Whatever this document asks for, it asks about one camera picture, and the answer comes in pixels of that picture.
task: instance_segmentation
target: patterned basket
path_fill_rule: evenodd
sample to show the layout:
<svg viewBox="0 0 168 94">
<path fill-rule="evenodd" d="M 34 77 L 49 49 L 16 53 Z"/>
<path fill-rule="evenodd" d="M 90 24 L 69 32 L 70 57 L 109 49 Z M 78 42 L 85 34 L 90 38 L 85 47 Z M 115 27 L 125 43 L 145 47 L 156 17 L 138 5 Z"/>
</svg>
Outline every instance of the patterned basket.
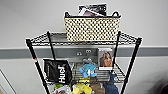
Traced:
<svg viewBox="0 0 168 94">
<path fill-rule="evenodd" d="M 76 41 L 115 41 L 117 39 L 120 15 L 112 16 L 70 16 L 65 12 L 67 40 Z"/>
</svg>

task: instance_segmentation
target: basket handle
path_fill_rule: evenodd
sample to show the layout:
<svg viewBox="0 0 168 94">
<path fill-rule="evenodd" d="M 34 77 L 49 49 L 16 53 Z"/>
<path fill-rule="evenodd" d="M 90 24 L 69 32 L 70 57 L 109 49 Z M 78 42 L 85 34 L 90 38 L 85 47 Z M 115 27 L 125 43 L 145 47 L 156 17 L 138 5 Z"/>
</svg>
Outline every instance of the basket handle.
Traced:
<svg viewBox="0 0 168 94">
<path fill-rule="evenodd" d="M 69 13 L 68 12 L 65 12 L 65 18 L 69 17 Z"/>
<path fill-rule="evenodd" d="M 121 17 L 121 15 L 119 15 L 119 13 L 118 13 L 117 11 L 115 11 L 115 12 L 112 14 L 112 17 L 117 17 L 117 18 L 119 18 L 119 17 Z"/>
</svg>

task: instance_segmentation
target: wire rack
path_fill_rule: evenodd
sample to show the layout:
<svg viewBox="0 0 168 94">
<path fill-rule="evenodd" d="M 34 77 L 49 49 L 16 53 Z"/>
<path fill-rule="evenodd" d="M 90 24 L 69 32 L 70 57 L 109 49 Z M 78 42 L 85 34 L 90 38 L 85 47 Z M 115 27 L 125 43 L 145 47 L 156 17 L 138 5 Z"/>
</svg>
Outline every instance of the wire rack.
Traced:
<svg viewBox="0 0 168 94">
<path fill-rule="evenodd" d="M 67 33 L 51 33 L 50 35 L 53 46 L 69 46 L 69 45 L 115 45 L 116 41 L 67 41 Z M 121 32 L 119 38 L 119 45 L 135 44 L 137 38 Z M 49 46 L 49 39 L 47 34 L 40 35 L 31 39 L 32 46 Z"/>
<path fill-rule="evenodd" d="M 98 67 L 95 69 L 95 73 L 97 73 L 96 77 L 83 78 L 82 73 L 79 72 L 79 68 L 83 66 L 82 63 L 75 63 L 74 68 L 72 70 L 72 81 L 76 83 L 106 83 L 109 82 L 109 71 L 108 70 L 99 70 Z M 114 65 L 113 73 L 117 74 L 117 77 L 114 78 L 113 83 L 123 83 L 125 79 L 125 74 L 121 71 L 117 64 Z"/>
</svg>

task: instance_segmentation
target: black bag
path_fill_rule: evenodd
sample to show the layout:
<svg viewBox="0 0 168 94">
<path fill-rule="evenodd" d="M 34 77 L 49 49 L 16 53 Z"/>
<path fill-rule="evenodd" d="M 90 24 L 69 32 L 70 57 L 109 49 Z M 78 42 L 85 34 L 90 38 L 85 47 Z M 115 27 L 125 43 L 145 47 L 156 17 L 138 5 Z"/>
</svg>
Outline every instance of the black bag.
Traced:
<svg viewBox="0 0 168 94">
<path fill-rule="evenodd" d="M 44 59 L 44 72 L 49 82 L 70 84 L 72 71 L 67 60 Z"/>
</svg>

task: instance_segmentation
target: toy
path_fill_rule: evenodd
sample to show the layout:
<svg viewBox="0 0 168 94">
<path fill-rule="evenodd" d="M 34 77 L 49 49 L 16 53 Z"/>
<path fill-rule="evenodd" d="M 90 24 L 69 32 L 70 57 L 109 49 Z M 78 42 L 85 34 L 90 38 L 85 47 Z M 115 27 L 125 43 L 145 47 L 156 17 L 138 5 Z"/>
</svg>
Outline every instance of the toy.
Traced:
<svg viewBox="0 0 168 94">
<path fill-rule="evenodd" d="M 96 66 L 93 64 L 85 64 L 83 68 L 79 68 L 80 73 L 83 73 L 83 78 L 95 77 L 97 73 L 94 73 Z"/>
<path fill-rule="evenodd" d="M 83 87 L 85 94 L 91 94 L 92 93 L 92 88 L 87 87 L 86 85 Z"/>
<path fill-rule="evenodd" d="M 118 88 L 114 84 L 114 78 L 117 76 L 117 74 L 112 74 L 111 72 L 109 72 L 109 75 L 110 75 L 109 83 L 103 84 L 106 94 L 119 94 Z"/>
<path fill-rule="evenodd" d="M 74 86 L 72 94 L 91 94 L 92 93 L 92 88 L 85 85 L 85 84 L 76 84 Z"/>
</svg>

